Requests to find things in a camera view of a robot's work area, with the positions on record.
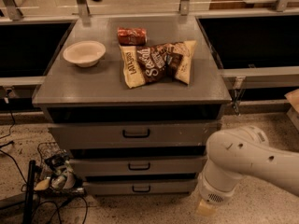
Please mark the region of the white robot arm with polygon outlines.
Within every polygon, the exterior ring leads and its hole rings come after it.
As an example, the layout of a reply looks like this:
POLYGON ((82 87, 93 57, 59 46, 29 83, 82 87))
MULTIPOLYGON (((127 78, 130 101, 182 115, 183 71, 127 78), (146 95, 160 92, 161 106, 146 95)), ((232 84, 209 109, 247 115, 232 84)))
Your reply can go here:
POLYGON ((269 146, 256 126, 220 130, 206 140, 206 163, 199 176, 196 212, 208 217, 228 203, 237 183, 250 175, 299 195, 299 154, 269 146))

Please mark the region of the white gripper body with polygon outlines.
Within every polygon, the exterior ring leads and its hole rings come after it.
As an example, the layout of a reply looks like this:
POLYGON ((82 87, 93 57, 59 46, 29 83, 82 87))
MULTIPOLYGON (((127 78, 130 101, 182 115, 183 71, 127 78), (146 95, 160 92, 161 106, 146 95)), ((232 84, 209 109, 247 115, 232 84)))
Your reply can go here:
POLYGON ((230 191, 222 191, 216 188, 213 188, 204 177, 204 174, 199 175, 199 194, 202 199, 209 204, 213 205, 224 205, 227 204, 235 194, 235 189, 230 191))

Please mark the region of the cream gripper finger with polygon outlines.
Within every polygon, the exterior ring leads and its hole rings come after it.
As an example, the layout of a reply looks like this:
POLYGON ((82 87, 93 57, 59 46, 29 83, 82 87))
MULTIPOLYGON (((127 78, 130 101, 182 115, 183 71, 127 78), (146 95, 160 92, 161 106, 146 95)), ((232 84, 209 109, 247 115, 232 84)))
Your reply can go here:
POLYGON ((196 207, 196 213, 202 217, 210 217, 216 212, 213 205, 207 203, 205 200, 201 200, 196 207))

